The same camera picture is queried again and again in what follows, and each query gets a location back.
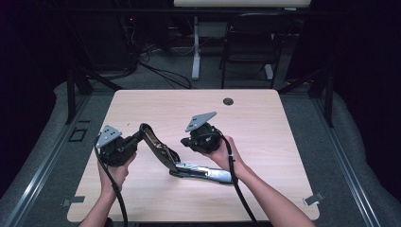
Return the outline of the dark equipment with red light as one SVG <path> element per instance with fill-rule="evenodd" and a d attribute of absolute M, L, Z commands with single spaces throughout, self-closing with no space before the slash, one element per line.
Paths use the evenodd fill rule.
<path fill-rule="evenodd" d="M 117 16 L 80 14 L 74 20 L 95 70 L 131 71 L 136 68 Z"/>

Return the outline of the grey tape piece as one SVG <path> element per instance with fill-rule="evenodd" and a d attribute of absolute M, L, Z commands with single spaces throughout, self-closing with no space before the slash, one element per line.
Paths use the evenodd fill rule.
<path fill-rule="evenodd" d="M 72 203 L 83 203 L 84 200 L 85 200 L 84 196 L 74 196 L 74 197 L 71 197 L 69 199 L 64 199 L 61 202 L 61 206 L 69 207 Z"/>
<path fill-rule="evenodd" d="M 324 194 L 322 192 L 316 193 L 308 198 L 304 199 L 304 204 L 305 205 L 312 205 L 312 204 L 319 204 L 320 201 L 324 199 Z"/>

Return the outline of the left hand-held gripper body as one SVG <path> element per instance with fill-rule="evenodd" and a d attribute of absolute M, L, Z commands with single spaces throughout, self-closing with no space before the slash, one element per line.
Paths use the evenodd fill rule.
<path fill-rule="evenodd" d="M 101 162 L 107 166 L 122 166 L 137 151 L 133 135 L 122 137 L 122 131 L 106 125 L 95 142 Z"/>

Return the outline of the black tape square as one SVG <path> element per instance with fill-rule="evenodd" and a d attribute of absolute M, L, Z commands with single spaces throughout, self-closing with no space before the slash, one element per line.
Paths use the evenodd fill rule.
<path fill-rule="evenodd" d="M 74 128 L 71 132 L 69 142 L 82 142 L 87 133 L 87 129 Z"/>

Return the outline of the person's right hand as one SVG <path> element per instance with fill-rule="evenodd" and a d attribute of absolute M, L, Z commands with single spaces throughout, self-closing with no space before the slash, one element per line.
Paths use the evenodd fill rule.
<path fill-rule="evenodd" d="M 243 162 L 236 146 L 234 139 L 230 136 L 225 136 L 217 150 L 212 151 L 210 154 L 206 154 L 206 157 L 214 161 L 219 167 L 229 170 L 230 162 L 229 159 L 233 159 L 234 173 L 235 176 L 242 180 L 247 173 L 247 165 Z"/>

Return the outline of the black folding chair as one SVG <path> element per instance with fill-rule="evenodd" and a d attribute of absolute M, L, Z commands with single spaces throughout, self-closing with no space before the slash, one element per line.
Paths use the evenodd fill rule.
<path fill-rule="evenodd" d="M 293 21 L 283 14 L 241 13 L 225 28 L 220 69 L 220 87 L 225 87 L 226 64 L 259 64 L 264 70 L 273 66 L 270 86 L 275 82 L 283 43 L 293 27 Z"/>

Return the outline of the black metal stand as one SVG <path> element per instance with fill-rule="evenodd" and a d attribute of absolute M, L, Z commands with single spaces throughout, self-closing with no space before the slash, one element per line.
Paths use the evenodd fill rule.
<path fill-rule="evenodd" d="M 323 117 L 330 128 L 333 128 L 332 112 L 333 112 L 333 97 L 334 97 L 334 69 L 321 68 L 307 76 L 295 79 L 290 85 L 278 90 L 280 95 L 286 94 L 295 88 L 301 86 L 305 82 L 312 81 L 312 85 L 308 90 L 310 98 L 318 98 L 324 92 Z"/>
<path fill-rule="evenodd" d="M 111 88 L 114 91 L 122 90 L 122 87 L 111 82 L 108 79 L 103 78 L 101 75 L 96 73 L 89 68 L 83 66 L 74 66 L 71 68 L 67 77 L 67 105 L 68 105 L 68 115 L 66 119 L 66 124 L 70 124 L 75 118 L 77 113 L 76 105 L 76 89 L 84 96 L 90 96 L 94 88 L 91 85 L 89 79 L 94 79 L 106 87 Z"/>

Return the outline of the aluminium floor rail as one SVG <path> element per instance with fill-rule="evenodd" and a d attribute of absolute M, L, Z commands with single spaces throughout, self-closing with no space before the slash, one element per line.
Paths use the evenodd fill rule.
<path fill-rule="evenodd" d="M 382 227 L 378 216 L 376 215 L 369 199 L 366 196 L 365 190 L 359 182 L 357 175 L 350 163 L 348 156 L 338 138 L 338 135 L 334 128 L 331 128 L 325 120 L 323 114 L 323 105 L 319 100 L 312 99 L 312 105 L 324 127 L 324 130 L 329 136 L 329 139 L 334 147 L 334 155 L 337 163 L 340 166 L 342 176 L 347 182 L 349 190 L 354 198 L 357 208 L 366 224 L 367 227 Z"/>
<path fill-rule="evenodd" d="M 67 100 L 58 96 L 55 108 L 32 151 L 0 199 L 0 227 L 21 227 L 61 156 L 61 148 L 73 134 L 90 96 L 79 96 L 76 113 L 69 124 L 65 121 Z"/>

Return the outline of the black stapler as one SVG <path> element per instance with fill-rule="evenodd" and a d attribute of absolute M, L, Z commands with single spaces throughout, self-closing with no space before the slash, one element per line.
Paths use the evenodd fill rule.
<path fill-rule="evenodd" d="M 179 178 L 197 178 L 215 183 L 233 184 L 232 174 L 229 170 L 184 163 L 176 151 L 157 138 L 150 125 L 143 123 L 140 130 L 144 133 L 145 142 L 158 160 L 169 169 L 170 175 Z"/>

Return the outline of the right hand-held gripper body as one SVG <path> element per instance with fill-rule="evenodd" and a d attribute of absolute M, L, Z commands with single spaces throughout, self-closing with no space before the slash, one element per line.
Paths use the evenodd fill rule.
<path fill-rule="evenodd" d="M 202 113 L 194 115 L 188 123 L 185 131 L 190 134 L 193 145 L 190 146 L 193 151 L 210 154 L 219 148 L 221 132 L 210 125 L 208 121 L 217 113 Z"/>

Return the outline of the white standing desk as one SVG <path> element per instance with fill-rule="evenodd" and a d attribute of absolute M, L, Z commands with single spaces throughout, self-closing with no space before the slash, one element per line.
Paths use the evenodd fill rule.
<path fill-rule="evenodd" d="M 284 8 L 306 9 L 312 0 L 173 0 L 174 7 L 178 8 L 224 8 L 224 9 L 256 9 L 256 8 Z M 194 16 L 194 60 L 192 67 L 192 79 L 200 78 L 201 53 L 199 16 Z"/>

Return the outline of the person's left hand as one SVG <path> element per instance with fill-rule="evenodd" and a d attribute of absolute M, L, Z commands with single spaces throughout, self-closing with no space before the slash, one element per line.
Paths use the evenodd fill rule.
<path fill-rule="evenodd" d="M 114 195 L 113 182 L 119 190 L 129 175 L 129 166 L 135 159 L 136 154 L 133 154 L 130 159 L 122 166 L 108 166 L 103 168 L 101 163 L 97 163 L 100 177 L 100 195 Z"/>

